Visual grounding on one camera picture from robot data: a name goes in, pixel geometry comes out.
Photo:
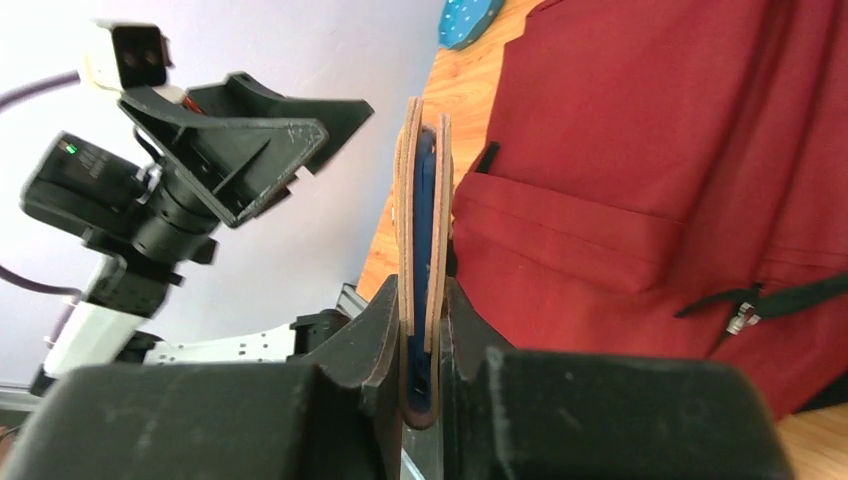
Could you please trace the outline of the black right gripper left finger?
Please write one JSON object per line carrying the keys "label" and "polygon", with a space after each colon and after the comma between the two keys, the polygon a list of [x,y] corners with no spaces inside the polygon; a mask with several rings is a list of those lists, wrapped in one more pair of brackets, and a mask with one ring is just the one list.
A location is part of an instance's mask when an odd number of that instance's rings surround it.
{"label": "black right gripper left finger", "polygon": [[396,479],[398,281],[285,363],[112,364],[28,418],[5,479]]}

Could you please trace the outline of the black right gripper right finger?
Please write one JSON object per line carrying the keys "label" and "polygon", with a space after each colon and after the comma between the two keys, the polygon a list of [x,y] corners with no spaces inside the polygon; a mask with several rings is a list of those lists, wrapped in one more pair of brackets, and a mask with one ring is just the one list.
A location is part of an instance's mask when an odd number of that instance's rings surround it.
{"label": "black right gripper right finger", "polygon": [[513,347],[454,280],[441,322],[447,479],[790,479],[760,394],[713,362]]}

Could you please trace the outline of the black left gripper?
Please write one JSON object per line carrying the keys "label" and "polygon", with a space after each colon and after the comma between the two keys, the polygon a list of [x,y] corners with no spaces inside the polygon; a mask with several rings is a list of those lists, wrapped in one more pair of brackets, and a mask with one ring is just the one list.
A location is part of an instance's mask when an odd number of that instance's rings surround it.
{"label": "black left gripper", "polygon": [[162,264],[212,263],[220,221],[235,229],[257,216],[299,166],[308,160],[310,173],[323,170],[374,114],[363,99],[284,96],[245,72],[187,96],[207,115],[152,89],[127,90],[118,101],[174,165],[163,168],[131,237]]}

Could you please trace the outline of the brown leather wallet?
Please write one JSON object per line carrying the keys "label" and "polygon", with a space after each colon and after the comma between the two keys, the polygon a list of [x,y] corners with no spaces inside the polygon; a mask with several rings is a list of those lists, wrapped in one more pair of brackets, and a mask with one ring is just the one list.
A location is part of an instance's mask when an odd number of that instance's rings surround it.
{"label": "brown leather wallet", "polygon": [[394,159],[393,218],[398,249],[400,411],[426,430],[440,409],[440,322],[447,279],[453,196],[451,121],[422,121],[423,100],[408,100]]}

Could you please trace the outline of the red backpack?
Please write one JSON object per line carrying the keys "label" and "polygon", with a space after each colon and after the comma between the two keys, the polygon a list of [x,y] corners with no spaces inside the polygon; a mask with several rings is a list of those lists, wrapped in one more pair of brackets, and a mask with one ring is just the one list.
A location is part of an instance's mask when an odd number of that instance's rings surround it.
{"label": "red backpack", "polygon": [[540,3],[453,215],[514,345],[709,359],[815,407],[847,387],[846,3]]}

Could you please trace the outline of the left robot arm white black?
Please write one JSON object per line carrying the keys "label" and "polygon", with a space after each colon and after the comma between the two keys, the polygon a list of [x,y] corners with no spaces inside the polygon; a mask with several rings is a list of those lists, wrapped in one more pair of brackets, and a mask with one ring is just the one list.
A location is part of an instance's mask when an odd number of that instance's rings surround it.
{"label": "left robot arm white black", "polygon": [[321,170],[373,114],[362,99],[287,97],[245,73],[178,100],[132,88],[117,104],[142,133],[157,176],[64,133],[22,193],[27,215],[104,256],[52,336],[36,395],[82,366],[143,360],[154,339],[140,326],[181,283],[177,266],[210,264],[218,227],[239,228],[274,208],[298,170]]}

